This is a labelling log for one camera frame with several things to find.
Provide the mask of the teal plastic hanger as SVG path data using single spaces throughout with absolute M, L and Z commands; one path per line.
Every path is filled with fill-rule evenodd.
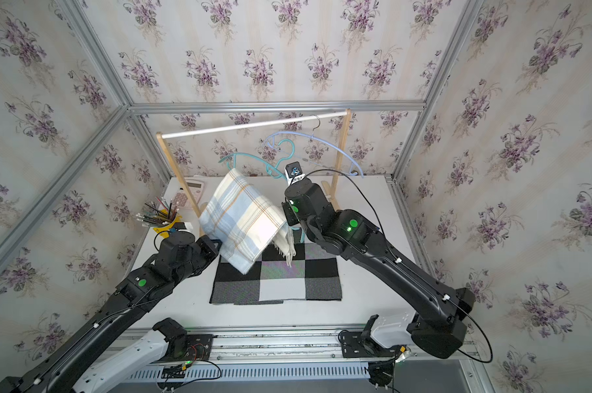
M 271 162 L 269 162 L 268 160 L 263 159 L 260 156 L 255 156 L 253 154 L 250 153 L 246 153 L 246 152 L 233 152 L 230 153 L 228 155 L 226 155 L 225 157 L 222 157 L 219 160 L 219 163 L 224 163 L 226 168 L 228 170 L 233 170 L 236 168 L 237 166 L 237 159 L 239 157 L 245 157 L 251 160 L 255 160 L 257 162 L 260 162 L 263 164 L 265 172 L 268 176 L 270 176 L 271 178 L 276 178 L 276 179 L 283 179 L 286 180 L 287 176 L 284 173 L 284 170 L 281 170 L 279 168 L 279 165 L 281 163 L 283 163 L 286 160 L 290 160 L 294 157 L 294 153 L 296 152 L 296 147 L 295 147 L 295 143 L 290 140 L 290 139 L 282 139 L 280 140 L 278 143 L 275 143 L 274 145 L 271 145 L 271 148 L 273 148 L 274 150 L 278 150 L 284 145 L 287 144 L 290 148 L 291 148 L 291 152 L 289 152 L 289 155 L 287 155 L 286 157 L 282 157 L 279 158 L 279 160 L 277 161 L 277 163 L 274 165 Z

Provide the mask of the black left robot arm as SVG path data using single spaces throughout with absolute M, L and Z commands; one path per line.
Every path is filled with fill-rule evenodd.
M 0 392 L 78 392 L 76 385 L 117 338 L 171 296 L 187 278 L 201 275 L 222 241 L 174 232 L 158 252 L 128 273 L 101 309 L 52 355 L 20 377 L 0 382 Z

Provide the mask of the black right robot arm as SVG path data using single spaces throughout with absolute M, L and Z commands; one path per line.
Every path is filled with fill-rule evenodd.
M 290 224 L 301 224 L 307 238 L 332 255 L 369 271 L 401 296 L 415 315 L 407 327 L 412 342 L 439 359 L 458 351 L 466 338 L 464 319 L 474 294 L 430 276 L 395 249 L 383 230 L 361 213 L 336 210 L 316 183 L 304 178 L 284 191 Z

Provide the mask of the grey black checkered scarf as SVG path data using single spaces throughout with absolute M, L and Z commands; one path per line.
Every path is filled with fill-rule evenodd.
M 248 273 L 220 258 L 212 287 L 212 305 L 258 306 L 286 301 L 341 301 L 338 259 L 294 231 L 296 255 L 288 265 L 273 246 L 264 250 Z

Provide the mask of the blue cream plaid scarf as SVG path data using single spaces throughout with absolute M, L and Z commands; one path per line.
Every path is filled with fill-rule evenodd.
M 238 170 L 230 170 L 199 217 L 202 231 L 222 242 L 220 255 L 241 274 L 273 245 L 291 266 L 294 236 L 284 212 Z

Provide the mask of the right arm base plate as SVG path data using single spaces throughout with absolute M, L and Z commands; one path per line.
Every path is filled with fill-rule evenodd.
M 361 331 L 340 331 L 338 342 L 345 359 L 391 358 L 401 352 L 402 346 L 411 344 L 411 336 L 402 316 L 386 318 L 374 314 Z

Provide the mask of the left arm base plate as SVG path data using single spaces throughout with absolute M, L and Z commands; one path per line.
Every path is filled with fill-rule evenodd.
M 154 324 L 148 335 L 156 363 L 208 360 L 214 342 L 212 334 L 190 332 L 172 318 Z

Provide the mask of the light blue plastic hanger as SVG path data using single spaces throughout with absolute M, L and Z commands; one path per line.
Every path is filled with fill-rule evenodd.
M 315 115 L 281 112 L 275 124 L 278 130 L 266 137 L 262 145 L 284 158 L 299 159 L 318 169 L 333 168 L 362 177 L 365 172 L 360 160 L 347 151 L 352 122 L 351 111 Z

